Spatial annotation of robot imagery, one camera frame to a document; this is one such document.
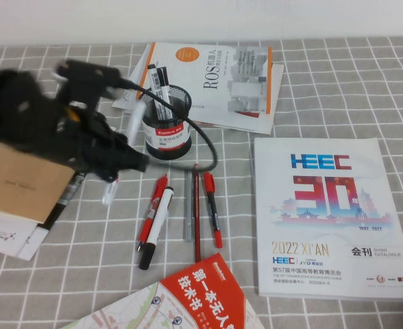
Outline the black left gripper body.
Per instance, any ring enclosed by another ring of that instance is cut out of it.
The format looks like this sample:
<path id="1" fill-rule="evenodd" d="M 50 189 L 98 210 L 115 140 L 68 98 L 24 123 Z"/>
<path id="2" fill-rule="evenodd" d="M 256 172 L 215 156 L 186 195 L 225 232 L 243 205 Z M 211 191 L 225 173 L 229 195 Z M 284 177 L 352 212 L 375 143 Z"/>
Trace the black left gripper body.
<path id="1" fill-rule="evenodd" d="M 90 116 L 80 108 L 56 101 L 59 107 L 55 132 L 55 162 L 84 172 L 85 153 L 101 153 L 110 144 L 112 129 L 104 115 L 94 112 Z"/>

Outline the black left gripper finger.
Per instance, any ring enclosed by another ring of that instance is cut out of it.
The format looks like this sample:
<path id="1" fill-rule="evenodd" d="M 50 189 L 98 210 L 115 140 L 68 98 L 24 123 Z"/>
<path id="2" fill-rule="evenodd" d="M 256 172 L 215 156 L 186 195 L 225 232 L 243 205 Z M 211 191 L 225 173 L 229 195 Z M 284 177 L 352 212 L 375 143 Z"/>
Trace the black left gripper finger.
<path id="1" fill-rule="evenodd" d="M 110 144 L 104 147 L 103 165 L 112 172 L 136 170 L 145 172 L 149 157 L 128 145 L 127 136 L 118 132 L 110 134 Z"/>
<path id="2" fill-rule="evenodd" d="M 118 178 L 117 154 L 115 152 L 85 153 L 85 173 L 91 173 L 106 182 Z"/>

